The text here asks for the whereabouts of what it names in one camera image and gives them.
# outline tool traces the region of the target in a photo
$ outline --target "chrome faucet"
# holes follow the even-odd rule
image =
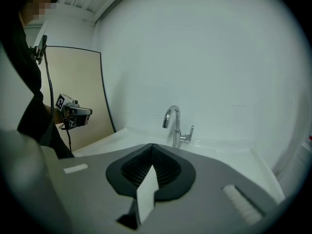
[[[181,135],[181,130],[180,130],[180,109],[177,106],[171,106],[164,118],[164,122],[162,124],[163,128],[168,128],[169,125],[169,120],[172,112],[175,111],[175,130],[174,130],[174,144],[173,147],[179,148],[181,147],[181,141],[191,141],[192,135],[193,135],[193,130],[194,130],[194,125],[191,127],[191,132],[189,135]]]

